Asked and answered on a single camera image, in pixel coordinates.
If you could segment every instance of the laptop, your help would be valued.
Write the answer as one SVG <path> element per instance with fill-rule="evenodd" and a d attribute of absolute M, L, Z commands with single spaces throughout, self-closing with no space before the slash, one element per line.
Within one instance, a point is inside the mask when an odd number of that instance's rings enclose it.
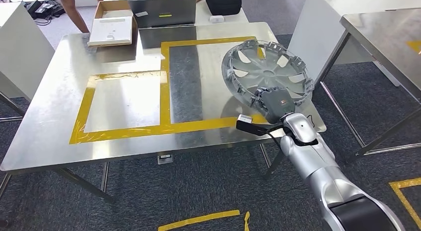
<path fill-rule="evenodd" d="M 196 0 L 129 0 L 138 28 L 194 24 Z"/>

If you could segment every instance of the white table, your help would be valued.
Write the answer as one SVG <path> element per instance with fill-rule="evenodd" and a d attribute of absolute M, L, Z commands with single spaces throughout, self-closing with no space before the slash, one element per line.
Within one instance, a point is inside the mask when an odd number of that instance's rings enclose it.
<path fill-rule="evenodd" d="M 31 100 L 54 54 L 25 7 L 0 3 L 0 91 Z"/>
<path fill-rule="evenodd" d="M 343 15 L 417 7 L 421 7 L 421 0 L 306 0 L 288 49 L 305 61 L 310 77 L 316 79 L 345 36 L 345 28 L 339 23 Z M 367 61 L 373 61 L 371 55 L 351 38 L 336 64 Z"/>
<path fill-rule="evenodd" d="M 210 16 L 212 14 L 209 11 L 208 5 L 206 4 L 206 0 L 201 0 L 196 3 L 196 26 L 202 25 L 211 25 L 212 23 L 209 21 Z M 249 22 L 246 14 L 243 11 L 243 8 L 240 9 L 240 12 L 236 15 L 229 15 L 224 16 L 225 22 L 224 23 L 247 23 Z"/>

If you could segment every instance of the yellow floor tape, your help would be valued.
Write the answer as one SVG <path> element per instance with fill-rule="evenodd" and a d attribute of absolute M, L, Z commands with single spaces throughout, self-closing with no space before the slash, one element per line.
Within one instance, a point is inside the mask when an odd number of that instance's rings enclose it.
<path fill-rule="evenodd" d="M 249 218 L 250 218 L 250 212 L 246 212 L 246 217 L 244 217 L 244 231 L 250 231 L 249 230 Z"/>
<path fill-rule="evenodd" d="M 402 193 L 402 188 L 407 188 L 411 186 L 421 185 L 421 178 L 415 178 L 411 180 L 403 180 L 403 181 L 396 181 L 390 182 L 389 185 L 392 187 L 393 191 L 395 191 L 398 198 L 401 200 L 402 204 L 407 209 L 408 213 L 414 219 L 415 223 L 417 224 L 418 228 L 421 230 L 421 219 L 415 210 L 412 208 L 411 204 L 408 202 L 404 194 Z"/>
<path fill-rule="evenodd" d="M 208 220 L 237 216 L 237 215 L 240 215 L 239 210 L 224 211 L 224 212 L 214 213 L 210 215 L 199 216 L 199 217 L 195 217 L 195 218 L 191 218 L 187 220 L 178 221 L 172 224 L 160 226 L 158 227 L 158 231 L 172 230 L 172 229 L 176 229 L 176 228 L 183 227 L 186 225 L 196 224 L 196 223 L 200 223 L 200 222 L 204 222 Z"/>

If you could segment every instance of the table leg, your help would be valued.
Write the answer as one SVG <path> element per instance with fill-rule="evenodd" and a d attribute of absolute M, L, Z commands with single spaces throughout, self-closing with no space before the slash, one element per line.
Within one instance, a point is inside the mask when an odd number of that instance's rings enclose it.
<path fill-rule="evenodd" d="M 279 150 L 277 156 L 274 159 L 274 162 L 271 164 L 269 169 L 266 171 L 266 174 L 264 176 L 265 179 L 269 179 L 271 174 L 273 174 L 273 172 L 276 170 L 276 168 L 281 163 L 281 161 L 283 160 L 284 157 L 285 157 L 285 155 L 283 154 L 283 152 L 281 150 Z"/>
<path fill-rule="evenodd" d="M 92 194 L 100 197 L 105 202 L 111 203 L 111 204 L 114 203 L 113 197 L 111 197 L 107 193 L 101 191 L 100 189 L 98 189 L 97 187 L 95 187 L 94 185 L 92 185 L 91 183 L 89 183 L 88 181 L 84 180 L 82 177 L 76 175 L 71 170 L 69 170 L 67 168 L 60 168 L 60 169 L 56 169 L 54 171 L 57 174 L 63 176 L 66 179 L 68 179 L 69 181 L 71 181 L 71 182 L 73 182 L 73 183 L 75 183 L 77 185 L 80 185 L 85 190 L 87 190 L 87 191 L 91 192 Z"/>
<path fill-rule="evenodd" d="M 345 45 L 347 44 L 348 40 L 350 39 L 351 34 L 348 32 L 345 32 L 340 39 L 340 43 L 335 48 L 335 52 L 333 53 L 332 57 L 328 60 L 327 64 L 323 68 L 323 71 L 320 73 L 320 75 L 316 78 L 314 85 L 317 86 L 320 81 L 323 81 L 332 68 L 332 66 L 335 64 L 336 59 L 341 54 L 342 50 L 344 49 Z"/>
<path fill-rule="evenodd" d="M 338 104 L 338 102 L 336 102 L 336 99 L 335 99 L 335 97 L 333 97 L 333 94 L 330 92 L 329 88 L 322 81 L 320 81 L 320 85 L 322 86 L 322 88 L 324 89 L 324 91 L 326 92 L 326 94 L 328 95 L 330 101 L 333 103 L 333 105 L 335 106 L 336 110 L 341 115 L 342 119 L 347 124 L 348 128 L 351 130 L 352 134 L 354 135 L 354 137 L 357 140 L 357 142 L 359 143 L 359 145 L 361 147 L 364 147 L 365 146 L 364 141 L 362 140 L 361 136 L 356 131 L 355 127 L 352 125 L 351 121 L 345 115 L 345 112 L 342 110 L 342 108 L 340 107 L 340 105 Z"/>
<path fill-rule="evenodd" d="M 25 112 L 20 109 L 12 100 L 10 100 L 5 94 L 0 92 L 0 100 L 3 101 L 7 106 L 12 108 L 16 113 L 18 113 L 20 116 L 25 116 Z"/>
<path fill-rule="evenodd" d="M 101 190 L 102 192 L 107 192 L 107 182 L 108 182 L 108 168 L 110 167 L 110 163 L 104 163 L 104 172 L 102 173 L 102 183 L 101 183 Z"/>
<path fill-rule="evenodd" d="M 389 128 L 386 132 L 384 132 L 382 135 L 378 136 L 376 139 L 374 139 L 371 143 L 367 144 L 363 148 L 361 148 L 357 153 L 355 153 L 355 156 L 361 156 L 366 154 L 377 154 L 377 153 L 384 153 L 384 152 L 390 152 L 390 151 L 397 151 L 402 149 L 408 149 L 408 148 L 417 148 L 421 147 L 421 143 L 417 144 L 409 144 L 409 145 L 403 145 L 403 146 L 397 146 L 393 148 L 384 148 L 384 149 L 376 149 L 373 150 L 377 145 L 385 141 L 388 137 L 395 134 L 398 130 L 403 128 L 405 125 L 407 125 L 409 122 L 414 120 L 415 118 L 421 116 L 421 108 L 417 109 L 401 121 L 399 121 L 397 124 L 395 124 L 393 127 Z"/>
<path fill-rule="evenodd" d="M 264 145 L 264 144 L 259 144 L 259 146 L 260 146 L 260 150 L 262 151 L 263 158 L 265 159 L 266 166 L 267 166 L 267 167 L 268 167 L 268 169 L 269 169 L 269 167 L 271 167 L 271 165 L 272 165 L 272 162 L 271 162 L 271 160 L 269 159 L 269 155 L 268 155 L 268 153 L 266 152 L 266 147 L 265 147 L 265 145 Z"/>
<path fill-rule="evenodd" d="M 0 199 L 3 197 L 4 191 L 6 190 L 7 185 L 9 185 L 9 181 L 11 177 L 12 176 L 8 173 L 4 177 L 3 182 L 0 185 Z"/>
<path fill-rule="evenodd" d="M 2 122 L 14 122 L 14 121 L 21 121 L 23 117 L 8 117 L 8 118 L 0 118 L 0 123 Z"/>

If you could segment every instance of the white device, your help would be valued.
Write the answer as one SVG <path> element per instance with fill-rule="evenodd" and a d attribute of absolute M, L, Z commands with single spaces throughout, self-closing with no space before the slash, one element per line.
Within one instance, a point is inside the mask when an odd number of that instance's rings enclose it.
<path fill-rule="evenodd" d="M 221 23 L 221 22 L 224 22 L 225 21 L 225 18 L 223 16 L 221 16 L 221 15 L 218 15 L 218 16 L 210 16 L 209 21 L 211 23 Z"/>

